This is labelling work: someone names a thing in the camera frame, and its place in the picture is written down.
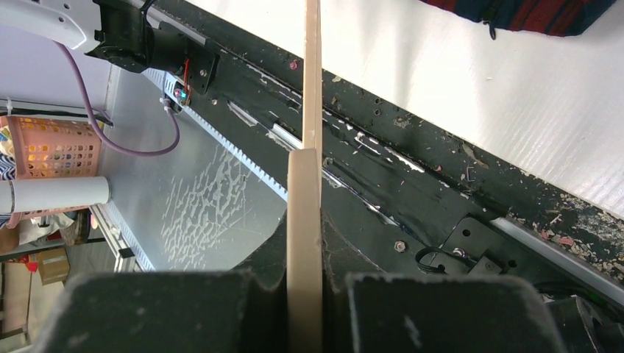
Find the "black bracket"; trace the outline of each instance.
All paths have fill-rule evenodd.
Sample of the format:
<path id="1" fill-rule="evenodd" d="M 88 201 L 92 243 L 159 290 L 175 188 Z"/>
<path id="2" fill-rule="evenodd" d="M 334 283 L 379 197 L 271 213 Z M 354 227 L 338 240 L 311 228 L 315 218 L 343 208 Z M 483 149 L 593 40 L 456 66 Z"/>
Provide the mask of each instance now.
<path id="1" fill-rule="evenodd" d="M 483 274 L 489 269 L 492 274 L 515 274 L 532 282 L 561 279 L 561 274 L 548 271 L 549 266 L 542 259 L 474 218 L 459 221 L 442 250 L 448 254 L 463 253 L 477 261 L 478 266 L 469 267 L 451 256 L 437 254 L 430 265 L 443 265 L 448 274 Z"/>
<path id="2" fill-rule="evenodd" d="M 211 50 L 191 41 L 188 53 L 188 83 L 191 89 L 203 96 L 216 75 L 216 66 L 219 56 Z"/>

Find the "wood shaving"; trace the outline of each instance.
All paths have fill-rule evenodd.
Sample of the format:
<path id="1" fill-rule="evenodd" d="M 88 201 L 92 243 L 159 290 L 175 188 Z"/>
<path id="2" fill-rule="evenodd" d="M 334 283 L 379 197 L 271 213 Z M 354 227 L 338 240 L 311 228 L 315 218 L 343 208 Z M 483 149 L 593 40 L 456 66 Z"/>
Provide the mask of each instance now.
<path id="1" fill-rule="evenodd" d="M 465 144 L 465 143 L 464 143 L 464 144 L 462 144 L 462 145 L 461 145 L 461 148 L 464 150 L 464 152 L 466 152 L 466 154 L 468 154 L 468 157 L 472 158 L 472 160 L 474 160 L 474 161 L 475 161 L 475 163 L 476 163 L 476 164 L 478 164 L 478 165 L 480 165 L 480 166 L 484 167 L 485 169 L 489 169 L 489 165 L 485 164 L 485 162 L 484 162 L 484 161 L 482 161 L 482 160 L 478 159 L 478 158 L 475 156 L 475 151 L 473 151 L 473 150 L 470 148 L 470 146 L 468 146 L 467 144 Z"/>
<path id="2" fill-rule="evenodd" d="M 574 245 L 574 240 L 570 237 L 562 237 L 561 239 L 559 239 L 559 243 L 562 245 L 572 246 Z"/>

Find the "nut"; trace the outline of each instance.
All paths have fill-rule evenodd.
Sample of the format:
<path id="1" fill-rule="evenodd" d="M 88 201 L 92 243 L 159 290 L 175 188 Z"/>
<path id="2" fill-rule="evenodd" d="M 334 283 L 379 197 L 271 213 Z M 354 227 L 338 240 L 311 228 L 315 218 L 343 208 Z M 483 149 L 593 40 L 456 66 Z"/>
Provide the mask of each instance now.
<path id="1" fill-rule="evenodd" d="M 462 248 L 454 248 L 453 255 L 456 257 L 466 257 L 466 252 Z"/>
<path id="2" fill-rule="evenodd" d="M 405 241 L 397 240 L 397 242 L 394 243 L 394 250 L 396 252 L 405 252 L 407 248 L 408 246 L 405 244 Z"/>

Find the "white cable tie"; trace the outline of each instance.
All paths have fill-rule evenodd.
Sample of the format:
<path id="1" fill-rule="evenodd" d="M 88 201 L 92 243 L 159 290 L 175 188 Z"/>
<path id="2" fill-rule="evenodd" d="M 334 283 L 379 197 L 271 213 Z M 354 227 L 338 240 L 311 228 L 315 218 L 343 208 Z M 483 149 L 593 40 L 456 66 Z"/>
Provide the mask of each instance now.
<path id="1" fill-rule="evenodd" d="M 13 103 L 11 102 L 11 98 L 7 97 L 7 117 L 11 116 L 12 111 L 13 111 Z"/>

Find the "wooden strip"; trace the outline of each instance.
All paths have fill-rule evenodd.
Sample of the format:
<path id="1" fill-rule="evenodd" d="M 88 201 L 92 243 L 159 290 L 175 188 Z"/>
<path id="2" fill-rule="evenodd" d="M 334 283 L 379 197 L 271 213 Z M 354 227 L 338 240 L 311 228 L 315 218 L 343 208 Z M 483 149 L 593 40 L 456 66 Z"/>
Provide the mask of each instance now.
<path id="1" fill-rule="evenodd" d="M 316 149 L 319 182 L 322 180 L 323 158 L 321 66 L 321 6 L 319 0 L 306 0 L 303 57 L 303 148 Z"/>
<path id="2" fill-rule="evenodd" d="M 323 152 L 321 12 L 305 2 L 303 149 L 288 159 L 286 287 L 290 352 L 321 352 L 323 260 L 321 178 Z"/>
<path id="3" fill-rule="evenodd" d="M 290 352 L 322 351 L 321 210 L 315 149 L 288 159 L 286 287 Z"/>

